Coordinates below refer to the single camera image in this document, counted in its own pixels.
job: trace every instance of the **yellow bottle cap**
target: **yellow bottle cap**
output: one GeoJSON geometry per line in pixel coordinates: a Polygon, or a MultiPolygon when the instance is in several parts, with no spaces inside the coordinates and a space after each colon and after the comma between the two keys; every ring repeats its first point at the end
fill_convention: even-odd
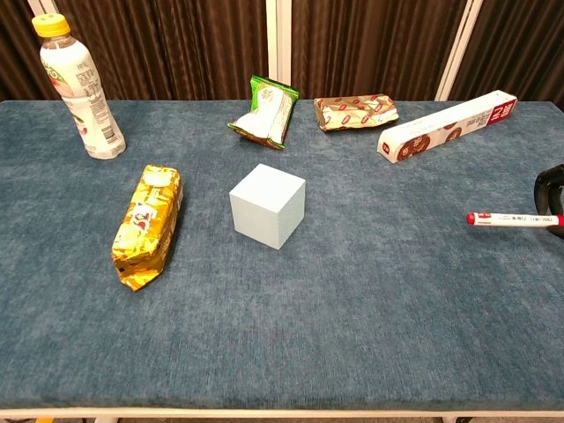
{"type": "Polygon", "coordinates": [[[59,13],[37,15],[32,19],[32,24],[40,37],[58,37],[71,31],[67,19],[59,13]]]}

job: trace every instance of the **food packaging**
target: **food packaging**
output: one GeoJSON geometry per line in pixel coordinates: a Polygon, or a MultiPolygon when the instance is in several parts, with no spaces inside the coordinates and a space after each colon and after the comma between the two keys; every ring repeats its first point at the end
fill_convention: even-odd
{"type": "Polygon", "coordinates": [[[378,139],[377,151],[397,163],[507,118],[516,103],[515,95],[493,91],[384,130],[378,139]]]}
{"type": "Polygon", "coordinates": [[[394,100],[385,94],[315,99],[321,130],[372,128],[398,119],[394,100]]]}
{"type": "Polygon", "coordinates": [[[258,144],[284,150],[293,104],[300,93],[292,87],[253,75],[250,112],[227,126],[258,144]]]}
{"type": "Polygon", "coordinates": [[[117,275],[133,291],[163,271],[181,202],[180,173],[147,165],[112,245],[117,275]]]}

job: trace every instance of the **green snack package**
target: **green snack package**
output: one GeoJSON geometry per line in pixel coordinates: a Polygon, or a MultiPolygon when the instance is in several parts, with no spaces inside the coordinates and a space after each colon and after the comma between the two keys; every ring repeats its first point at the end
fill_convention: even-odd
{"type": "Polygon", "coordinates": [[[253,90],[250,112],[227,126],[258,144],[284,150],[286,128],[300,93],[288,85],[255,75],[250,79],[250,86],[253,90]]]}

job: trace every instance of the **yellow snack package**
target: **yellow snack package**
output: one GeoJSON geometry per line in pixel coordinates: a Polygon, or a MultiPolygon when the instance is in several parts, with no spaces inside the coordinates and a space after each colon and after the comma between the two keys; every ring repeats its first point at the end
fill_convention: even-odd
{"type": "Polygon", "coordinates": [[[180,173],[147,165],[112,245],[117,275],[133,291],[163,271],[181,202],[180,173]]]}

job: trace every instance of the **long box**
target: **long box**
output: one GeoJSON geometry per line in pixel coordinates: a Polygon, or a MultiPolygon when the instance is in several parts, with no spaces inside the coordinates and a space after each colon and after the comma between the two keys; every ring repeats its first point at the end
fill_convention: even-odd
{"type": "Polygon", "coordinates": [[[515,95],[493,91],[383,131],[377,150],[397,163],[507,118],[516,103],[515,95]]]}

